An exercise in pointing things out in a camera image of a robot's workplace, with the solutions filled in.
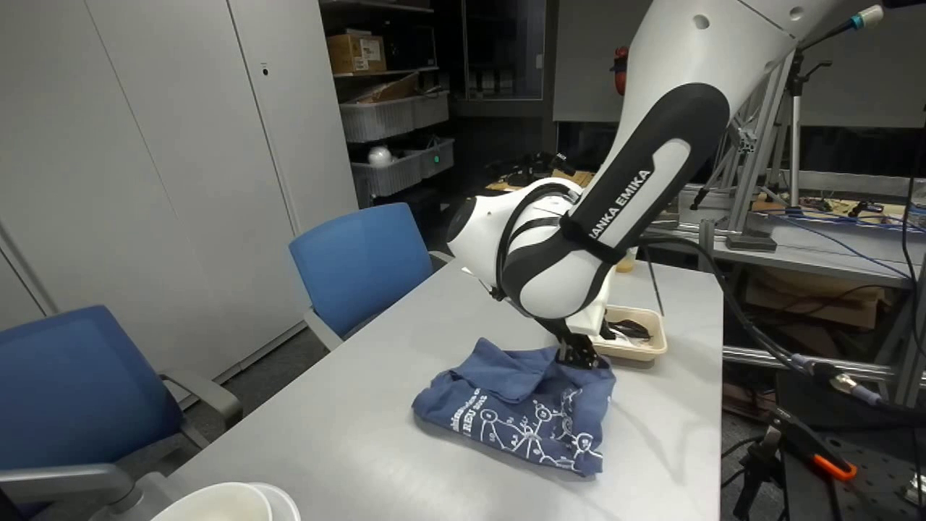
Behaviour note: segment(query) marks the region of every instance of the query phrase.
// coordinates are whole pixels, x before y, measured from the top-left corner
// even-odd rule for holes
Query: white cup
[[[183,494],[153,521],[302,521],[292,498],[269,484],[214,484]]]

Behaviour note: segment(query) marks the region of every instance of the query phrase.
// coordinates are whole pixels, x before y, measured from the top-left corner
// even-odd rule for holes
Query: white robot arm
[[[764,75],[840,0],[655,0],[632,44],[628,90],[610,154],[583,190],[542,178],[479,197],[450,248],[519,308],[565,332],[610,264],[719,151]]]

